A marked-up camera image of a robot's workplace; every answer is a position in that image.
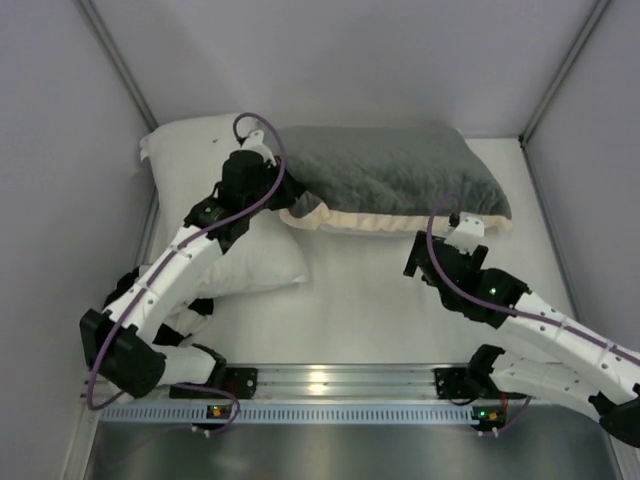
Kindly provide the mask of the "bare white pillow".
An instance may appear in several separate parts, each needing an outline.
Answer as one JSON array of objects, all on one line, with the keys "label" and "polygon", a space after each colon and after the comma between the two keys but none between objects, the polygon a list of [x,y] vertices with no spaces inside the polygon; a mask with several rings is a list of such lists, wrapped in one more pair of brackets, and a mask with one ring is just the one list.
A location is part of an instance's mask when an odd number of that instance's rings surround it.
[{"label": "bare white pillow", "polygon": [[[235,113],[165,124],[140,141],[150,162],[159,197],[159,220],[152,257],[169,246],[184,217],[212,193],[222,165],[239,147],[233,135]],[[275,212],[264,210],[229,252],[204,272],[194,295],[218,298],[306,283],[310,272],[303,252]]]}]

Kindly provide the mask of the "aluminium mounting rail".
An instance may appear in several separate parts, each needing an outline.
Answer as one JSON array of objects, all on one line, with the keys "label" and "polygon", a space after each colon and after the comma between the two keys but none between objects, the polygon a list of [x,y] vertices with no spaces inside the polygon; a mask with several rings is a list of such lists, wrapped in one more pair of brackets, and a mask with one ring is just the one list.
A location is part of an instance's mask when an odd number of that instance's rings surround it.
[{"label": "aluminium mounting rail", "polygon": [[439,400],[433,370],[461,365],[429,364],[249,364],[226,365],[204,361],[190,365],[170,360],[163,371],[128,366],[125,384],[90,373],[82,398],[96,410],[114,402],[169,399],[171,386],[197,390],[225,367],[258,370],[252,399],[262,401],[311,400]]}]

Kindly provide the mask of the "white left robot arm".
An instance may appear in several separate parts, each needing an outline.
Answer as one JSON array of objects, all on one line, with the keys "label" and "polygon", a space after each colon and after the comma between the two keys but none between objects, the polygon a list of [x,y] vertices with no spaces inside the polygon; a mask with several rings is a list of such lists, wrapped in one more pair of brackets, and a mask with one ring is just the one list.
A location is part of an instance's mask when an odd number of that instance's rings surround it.
[{"label": "white left robot arm", "polygon": [[88,310],[80,332],[90,379],[103,377],[139,399],[161,385],[208,390],[223,358],[201,346],[155,344],[171,310],[195,292],[264,209],[293,205],[303,189],[287,173],[287,157],[266,147],[241,148],[223,163],[221,180],[196,203],[153,265],[102,310]]}]

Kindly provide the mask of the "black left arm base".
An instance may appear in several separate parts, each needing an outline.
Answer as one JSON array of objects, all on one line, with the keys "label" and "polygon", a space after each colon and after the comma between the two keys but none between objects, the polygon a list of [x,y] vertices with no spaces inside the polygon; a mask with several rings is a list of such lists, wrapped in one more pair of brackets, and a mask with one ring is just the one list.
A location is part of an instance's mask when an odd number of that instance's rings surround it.
[{"label": "black left arm base", "polygon": [[225,367],[213,374],[213,379],[204,385],[197,385],[197,390],[171,386],[169,397],[173,399],[225,399],[219,393],[202,391],[203,387],[233,395],[239,400],[248,400],[254,397],[257,389],[258,370],[251,367]]}]

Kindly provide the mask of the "black and white striped pillowcase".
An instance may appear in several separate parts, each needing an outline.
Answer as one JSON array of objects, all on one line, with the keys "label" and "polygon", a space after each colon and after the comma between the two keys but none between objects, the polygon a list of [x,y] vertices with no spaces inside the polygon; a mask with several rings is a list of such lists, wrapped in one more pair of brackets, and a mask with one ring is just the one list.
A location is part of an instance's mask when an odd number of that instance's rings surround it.
[{"label": "black and white striped pillowcase", "polygon": [[[106,308],[118,300],[149,269],[150,265],[143,264],[125,273],[117,281],[115,288],[106,296],[103,307]],[[163,320],[153,344],[176,347],[186,345],[190,338],[209,325],[214,307],[212,298],[195,298],[178,303]]]}]

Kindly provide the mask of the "left aluminium frame post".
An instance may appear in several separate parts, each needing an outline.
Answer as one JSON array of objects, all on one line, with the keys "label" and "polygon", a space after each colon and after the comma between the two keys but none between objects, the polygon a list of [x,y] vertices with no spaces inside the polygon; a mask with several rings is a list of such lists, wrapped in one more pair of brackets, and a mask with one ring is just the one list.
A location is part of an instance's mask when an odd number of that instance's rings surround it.
[{"label": "left aluminium frame post", "polygon": [[99,47],[106,56],[146,127],[150,131],[157,129],[159,124],[156,117],[127,65],[124,56],[120,52],[107,24],[94,5],[94,2],[90,0],[75,0],[74,5],[79,10],[90,32],[98,42]]}]

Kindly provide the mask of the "right aluminium frame post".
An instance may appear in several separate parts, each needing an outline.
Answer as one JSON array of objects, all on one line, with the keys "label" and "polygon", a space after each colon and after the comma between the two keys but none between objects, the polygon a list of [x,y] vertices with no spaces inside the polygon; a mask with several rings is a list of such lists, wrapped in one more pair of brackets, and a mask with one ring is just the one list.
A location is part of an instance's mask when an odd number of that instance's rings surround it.
[{"label": "right aluminium frame post", "polygon": [[568,50],[564,54],[558,68],[553,73],[541,98],[536,103],[529,120],[526,122],[522,132],[518,136],[518,142],[522,149],[525,149],[533,138],[546,113],[588,45],[590,38],[594,35],[602,18],[610,9],[612,4],[612,0],[597,0],[589,10],[586,19],[581,23],[579,29],[574,35]]}]

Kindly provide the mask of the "grey pillowcase with cream frill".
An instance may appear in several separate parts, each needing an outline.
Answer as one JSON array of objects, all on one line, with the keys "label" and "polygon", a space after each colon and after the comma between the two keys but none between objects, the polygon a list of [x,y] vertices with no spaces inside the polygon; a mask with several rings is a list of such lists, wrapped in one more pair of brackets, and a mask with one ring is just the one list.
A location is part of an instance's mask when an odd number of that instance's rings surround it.
[{"label": "grey pillowcase with cream frill", "polygon": [[340,233],[443,231],[455,210],[507,231],[512,211],[489,168],[453,127],[292,126],[281,130],[288,173],[305,191],[281,211],[289,226]]}]

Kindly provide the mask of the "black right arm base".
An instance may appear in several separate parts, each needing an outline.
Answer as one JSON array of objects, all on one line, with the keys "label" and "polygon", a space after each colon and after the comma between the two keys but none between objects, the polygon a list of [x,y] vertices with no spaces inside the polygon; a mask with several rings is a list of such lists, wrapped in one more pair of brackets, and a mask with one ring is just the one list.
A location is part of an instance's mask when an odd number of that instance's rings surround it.
[{"label": "black right arm base", "polygon": [[487,374],[466,367],[442,367],[433,370],[436,395],[455,405],[468,405],[476,400],[499,400],[502,393]]}]

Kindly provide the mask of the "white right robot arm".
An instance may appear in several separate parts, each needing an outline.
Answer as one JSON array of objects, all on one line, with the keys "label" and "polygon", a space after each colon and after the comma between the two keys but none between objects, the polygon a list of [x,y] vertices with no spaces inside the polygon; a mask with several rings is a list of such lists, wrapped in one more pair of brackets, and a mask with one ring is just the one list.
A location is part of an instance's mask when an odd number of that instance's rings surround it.
[{"label": "white right robot arm", "polygon": [[404,270],[438,291],[443,307],[536,347],[553,361],[481,346],[467,366],[484,390],[538,397],[579,412],[619,441],[639,445],[639,354],[553,308],[513,275],[482,263],[487,247],[461,252],[441,237],[416,234]]}]

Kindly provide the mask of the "aluminium frame post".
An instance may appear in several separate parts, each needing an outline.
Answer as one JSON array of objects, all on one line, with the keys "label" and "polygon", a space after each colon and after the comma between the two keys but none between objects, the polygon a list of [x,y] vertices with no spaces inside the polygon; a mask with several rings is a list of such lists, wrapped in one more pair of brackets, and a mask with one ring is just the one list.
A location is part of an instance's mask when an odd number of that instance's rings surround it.
[{"label": "aluminium frame post", "polygon": [[99,47],[106,56],[146,127],[150,131],[157,129],[159,124],[156,117],[127,65],[124,56],[120,52],[107,24],[94,5],[94,2],[90,0],[75,0],[74,5],[79,10],[90,32],[98,42]]},{"label": "aluminium frame post", "polygon": [[533,138],[546,113],[588,45],[590,38],[594,35],[602,18],[610,9],[612,4],[612,0],[597,0],[589,10],[586,19],[581,23],[579,29],[574,35],[568,50],[564,54],[558,68],[553,73],[541,98],[536,103],[529,120],[526,122],[522,132],[518,136],[518,142],[522,149],[525,149]]}]

